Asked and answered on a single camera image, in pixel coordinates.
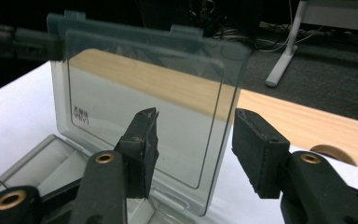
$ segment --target white table surface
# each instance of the white table surface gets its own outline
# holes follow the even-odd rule
[[[59,135],[55,119],[50,63],[0,89],[0,175],[48,135]],[[358,188],[358,168],[331,163]],[[280,201],[257,197],[230,144],[207,215],[193,218],[198,223],[284,223]]]

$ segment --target transparent plastic lid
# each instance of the transparent plastic lid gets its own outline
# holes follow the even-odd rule
[[[52,63],[60,133],[90,153],[113,149],[133,116],[155,107],[159,158],[151,195],[202,216],[212,199],[250,50],[192,28],[154,31],[59,15]]]

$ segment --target clear plastic box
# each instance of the clear plastic box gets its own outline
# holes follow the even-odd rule
[[[151,200],[128,200],[130,223],[191,223],[205,215],[223,159],[251,51],[239,43],[48,16],[64,41],[51,62],[57,127],[0,177],[5,187],[32,185],[42,195],[80,178],[88,156],[113,149],[133,116],[155,107],[158,151]]]

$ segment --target brass ring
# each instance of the brass ring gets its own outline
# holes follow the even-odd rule
[[[20,204],[26,198],[27,193],[23,189],[11,191],[0,198],[0,210],[7,210]]]
[[[104,153],[100,156],[98,156],[95,161],[100,163],[100,164],[105,164],[105,163],[108,163],[110,161],[112,161],[114,158],[114,156],[112,154],[109,154],[109,153]]]
[[[319,159],[317,156],[314,156],[310,153],[304,153],[301,154],[301,160],[306,161],[307,163],[317,164],[321,162],[321,159]]]

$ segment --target gray carpet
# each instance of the gray carpet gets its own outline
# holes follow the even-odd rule
[[[243,88],[358,119],[357,46],[329,41],[319,45],[299,43],[278,87],[272,89],[264,81],[283,51],[256,50]]]

